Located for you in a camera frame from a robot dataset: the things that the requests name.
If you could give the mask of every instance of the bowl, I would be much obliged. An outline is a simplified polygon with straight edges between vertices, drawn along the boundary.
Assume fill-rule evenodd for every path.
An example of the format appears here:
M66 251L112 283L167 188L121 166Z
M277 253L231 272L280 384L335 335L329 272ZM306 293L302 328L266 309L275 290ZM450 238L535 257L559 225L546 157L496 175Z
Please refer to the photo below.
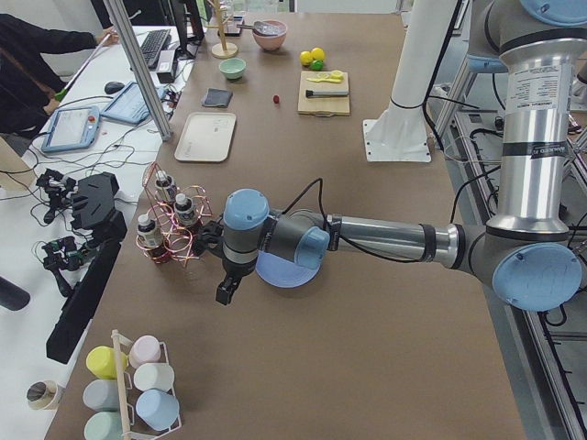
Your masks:
M218 68L227 80L237 80L245 73L247 63L241 58L229 58L222 61Z
M266 23L278 26L282 29L282 32L278 35L261 35L256 30L253 30L253 38L255 42L263 50L277 50L280 48L285 41L287 36L287 25L279 20L264 20Z

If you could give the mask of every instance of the computer mouse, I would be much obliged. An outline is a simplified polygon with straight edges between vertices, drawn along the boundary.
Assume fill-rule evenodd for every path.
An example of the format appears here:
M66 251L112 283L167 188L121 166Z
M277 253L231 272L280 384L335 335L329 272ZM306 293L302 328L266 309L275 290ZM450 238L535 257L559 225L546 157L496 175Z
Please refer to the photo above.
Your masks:
M125 85L118 81L107 82L104 86L104 92L106 94L115 94L120 91Z

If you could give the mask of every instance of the white tray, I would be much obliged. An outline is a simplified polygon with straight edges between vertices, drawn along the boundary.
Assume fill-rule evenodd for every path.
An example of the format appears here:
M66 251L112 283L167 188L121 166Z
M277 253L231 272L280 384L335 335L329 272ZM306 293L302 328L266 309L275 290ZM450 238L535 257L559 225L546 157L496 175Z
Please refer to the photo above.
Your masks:
M175 158L182 162L221 162L228 157L237 116L195 112L187 116Z

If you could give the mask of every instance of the green bowl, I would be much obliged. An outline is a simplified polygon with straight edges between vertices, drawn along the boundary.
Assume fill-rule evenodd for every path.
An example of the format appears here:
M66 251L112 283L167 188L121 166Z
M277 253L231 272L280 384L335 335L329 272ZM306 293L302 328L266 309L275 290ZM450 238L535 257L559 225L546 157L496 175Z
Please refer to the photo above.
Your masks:
M245 73L247 63L240 58L230 58L222 61L218 67L227 80L237 80Z

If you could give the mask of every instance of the person's hand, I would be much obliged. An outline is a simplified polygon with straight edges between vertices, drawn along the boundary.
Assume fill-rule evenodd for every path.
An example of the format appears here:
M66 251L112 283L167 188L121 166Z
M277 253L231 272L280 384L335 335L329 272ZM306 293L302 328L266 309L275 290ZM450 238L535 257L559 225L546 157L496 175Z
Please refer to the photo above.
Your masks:
M47 114L47 116L51 116L55 110L59 107L59 101L55 99L51 99L47 105L43 107L43 110Z
M114 27L109 27L108 29L104 29L100 35L95 36L96 46L102 42L106 35L109 37L106 40L106 43L104 43L105 46L112 46L113 44L118 43L118 34L114 30Z

